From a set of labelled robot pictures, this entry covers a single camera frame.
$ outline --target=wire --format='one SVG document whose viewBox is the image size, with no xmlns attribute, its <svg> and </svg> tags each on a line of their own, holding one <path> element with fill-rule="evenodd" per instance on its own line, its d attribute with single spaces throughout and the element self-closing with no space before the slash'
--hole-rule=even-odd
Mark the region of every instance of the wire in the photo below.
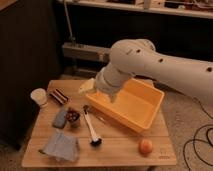
<svg viewBox="0 0 213 171">
<path fill-rule="evenodd" d="M 207 141 L 205 141 L 205 140 L 203 140 L 203 139 L 198 139 L 198 138 L 196 138 L 197 135 L 198 135 L 198 133 L 200 132 L 200 130 L 203 129 L 203 128 L 206 128 L 206 127 L 210 127 L 210 128 L 208 128 L 207 131 L 206 131 L 206 139 L 207 139 Z M 196 130 L 193 139 L 189 139 L 188 141 L 185 142 L 185 144 L 184 144 L 184 146 L 183 146 L 183 158 L 184 158 L 184 161 L 185 161 L 185 163 L 186 163 L 187 168 L 188 168 L 190 171 L 191 171 L 191 168 L 190 168 L 190 166 L 189 166 L 189 164 L 188 164 L 188 161 L 187 161 L 187 159 L 186 159 L 186 146 L 187 146 L 190 142 L 193 143 L 193 150 L 194 150 L 196 156 L 198 157 L 198 159 L 199 159 L 200 161 L 202 161 L 203 163 L 205 163 L 206 165 L 208 165 L 208 166 L 213 166 L 213 163 L 210 163 L 210 162 L 208 162 L 208 161 L 206 161 L 205 159 L 202 158 L 202 156 L 197 152 L 197 148 L 196 148 L 196 142 L 206 143 L 206 144 L 208 144 L 209 146 L 213 147 L 213 143 L 212 143 L 212 141 L 211 141 L 211 139 L 210 139 L 210 136 L 209 136 L 209 133 L 210 133 L 210 131 L 212 131 L 212 130 L 213 130 L 213 124 L 204 125 L 204 126 L 198 128 L 198 129 Z"/>
<path fill-rule="evenodd" d="M 201 109 L 203 110 L 203 112 L 204 112 L 205 114 L 207 114 L 208 117 L 210 117 L 210 119 L 213 119 L 213 116 L 211 116 L 210 113 L 208 113 L 208 112 L 206 111 L 206 109 L 203 107 L 202 103 L 201 103 L 199 100 L 197 100 L 197 101 L 198 101 L 198 103 L 200 104 L 200 107 L 201 107 Z"/>
</svg>

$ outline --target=cable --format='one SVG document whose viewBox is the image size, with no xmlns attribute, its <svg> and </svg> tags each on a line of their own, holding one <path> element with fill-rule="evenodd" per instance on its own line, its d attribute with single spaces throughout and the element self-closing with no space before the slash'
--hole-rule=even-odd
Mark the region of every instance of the cable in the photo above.
<svg viewBox="0 0 213 171">
<path fill-rule="evenodd" d="M 206 109 L 203 107 L 202 103 L 201 103 L 199 100 L 197 100 L 197 101 L 198 101 L 198 103 L 200 104 L 200 107 L 201 107 L 201 109 L 203 110 L 203 112 L 204 112 L 205 114 L 207 114 L 208 117 L 210 117 L 210 119 L 213 119 L 213 116 L 211 116 L 210 113 L 208 113 L 208 112 L 206 111 Z"/>
<path fill-rule="evenodd" d="M 196 137 L 197 137 L 197 134 L 200 132 L 200 130 L 203 129 L 203 128 L 206 128 L 206 127 L 210 127 L 210 128 L 208 128 L 207 131 L 206 131 L 206 139 L 207 139 L 207 141 L 205 141 L 205 140 L 203 140 L 203 139 L 198 139 L 198 138 L 196 138 Z M 191 168 L 190 168 L 190 166 L 189 166 L 189 164 L 188 164 L 188 161 L 187 161 L 187 159 L 186 159 L 186 146 L 187 146 L 190 142 L 193 143 L 193 149 L 194 149 L 194 152 L 195 152 L 196 156 L 198 157 L 198 159 L 199 159 L 200 161 L 202 161 L 203 163 L 205 163 L 206 165 L 212 166 L 212 167 L 213 167 L 213 163 L 210 163 L 210 162 L 206 161 L 205 159 L 203 159 L 203 158 L 201 157 L 201 155 L 197 152 L 197 148 L 196 148 L 196 145 L 195 145 L 196 142 L 202 142 L 202 143 L 208 144 L 209 146 L 211 146 L 211 147 L 213 148 L 213 143 L 212 143 L 212 141 L 211 141 L 211 139 L 210 139 L 210 137 L 209 137 L 209 133 L 210 133 L 210 131 L 212 131 L 212 130 L 213 130 L 213 124 L 204 125 L 204 126 L 198 128 L 198 129 L 196 130 L 193 139 L 189 139 L 188 141 L 185 142 L 185 144 L 184 144 L 184 146 L 183 146 L 183 158 L 184 158 L 184 162 L 186 163 L 186 166 L 187 166 L 187 168 L 189 169 L 189 171 L 191 171 Z"/>
<path fill-rule="evenodd" d="M 68 9 L 67 9 L 66 0 L 63 0 L 63 4 L 64 4 L 64 11 L 65 11 L 65 15 L 66 15 L 68 30 L 69 30 L 69 34 L 70 34 L 70 39 L 71 39 L 72 43 L 75 43 L 75 38 L 73 36 L 73 31 L 72 31 L 72 26 L 71 26 L 71 22 L 70 22 L 69 12 L 68 12 Z"/>
</svg>

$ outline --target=black cabinet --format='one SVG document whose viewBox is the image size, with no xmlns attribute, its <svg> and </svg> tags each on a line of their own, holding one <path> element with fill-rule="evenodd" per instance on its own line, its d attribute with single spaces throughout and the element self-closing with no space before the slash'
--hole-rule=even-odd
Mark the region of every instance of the black cabinet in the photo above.
<svg viewBox="0 0 213 171">
<path fill-rule="evenodd" d="M 20 0 L 0 11 L 0 139 L 18 148 L 38 107 L 30 92 L 61 72 L 51 0 Z"/>
</svg>

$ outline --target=white cup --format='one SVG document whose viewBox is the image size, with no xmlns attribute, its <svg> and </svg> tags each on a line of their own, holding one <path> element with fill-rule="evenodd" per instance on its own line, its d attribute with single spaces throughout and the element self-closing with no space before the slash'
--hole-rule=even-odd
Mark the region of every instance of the white cup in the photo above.
<svg viewBox="0 0 213 171">
<path fill-rule="evenodd" d="M 47 105 L 47 93 L 43 88 L 35 89 L 31 92 L 30 97 L 34 100 L 41 108 Z"/>
</svg>

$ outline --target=gray floor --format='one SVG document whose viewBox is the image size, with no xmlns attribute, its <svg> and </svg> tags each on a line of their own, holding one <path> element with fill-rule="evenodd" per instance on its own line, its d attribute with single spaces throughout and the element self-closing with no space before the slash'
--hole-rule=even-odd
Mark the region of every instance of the gray floor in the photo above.
<svg viewBox="0 0 213 171">
<path fill-rule="evenodd" d="M 81 77 L 70 77 L 62 75 L 61 79 L 81 79 Z M 168 126 L 168 130 L 173 142 L 175 153 L 177 156 L 178 164 L 176 166 L 158 166 L 155 168 L 156 171 L 183 171 L 188 170 L 186 164 L 183 160 L 183 146 L 184 143 L 193 138 L 195 131 L 206 124 L 213 124 L 213 120 L 210 119 L 204 111 L 201 109 L 199 103 L 195 100 L 192 100 L 189 97 L 186 97 L 180 93 L 172 91 L 165 86 L 157 84 L 157 86 L 165 92 L 165 98 L 161 105 L 165 121 Z M 198 138 L 206 140 L 205 138 L 205 129 L 198 134 Z M 87 171 L 142 171 L 147 170 L 146 167 L 141 168 L 87 168 L 87 169 L 31 169 L 31 168 L 22 168 L 21 160 L 26 148 L 28 138 L 20 151 L 14 151 L 11 148 L 0 145 L 0 170 L 5 171 L 38 171 L 38 170 L 87 170 Z M 197 143 L 197 151 L 201 156 L 208 161 L 213 163 L 213 148 L 205 145 L 203 143 Z M 210 171 L 213 170 L 213 167 L 210 167 L 196 157 L 193 146 L 190 143 L 186 148 L 186 156 L 191 170 L 195 171 Z"/>
</svg>

